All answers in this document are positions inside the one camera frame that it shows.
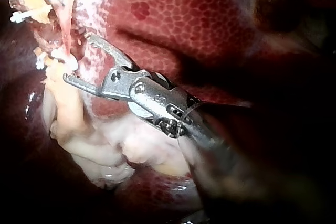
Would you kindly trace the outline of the right arm instrument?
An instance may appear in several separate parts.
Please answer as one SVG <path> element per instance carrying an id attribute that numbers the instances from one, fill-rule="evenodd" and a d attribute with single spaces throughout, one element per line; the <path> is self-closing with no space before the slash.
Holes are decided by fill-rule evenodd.
<path id="1" fill-rule="evenodd" d="M 158 73 L 111 68 L 100 93 L 107 99 L 126 101 L 136 116 L 170 138 L 190 137 L 202 148 L 218 143 L 218 136 L 196 110 L 202 102 Z"/>

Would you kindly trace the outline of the right arm instrument jaw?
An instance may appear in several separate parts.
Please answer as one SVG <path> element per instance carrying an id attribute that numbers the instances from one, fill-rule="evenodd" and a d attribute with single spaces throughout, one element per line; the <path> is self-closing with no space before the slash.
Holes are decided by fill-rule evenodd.
<path id="1" fill-rule="evenodd" d="M 112 56 L 115 65 L 126 68 L 132 67 L 132 60 L 129 56 L 97 34 L 85 34 L 85 39 L 92 46 L 98 47 Z"/>
<path id="2" fill-rule="evenodd" d="M 72 85 L 84 92 L 90 93 L 95 96 L 101 96 L 100 87 L 94 84 L 88 83 L 80 78 L 78 78 L 75 74 L 63 74 L 63 80 L 69 85 Z"/>

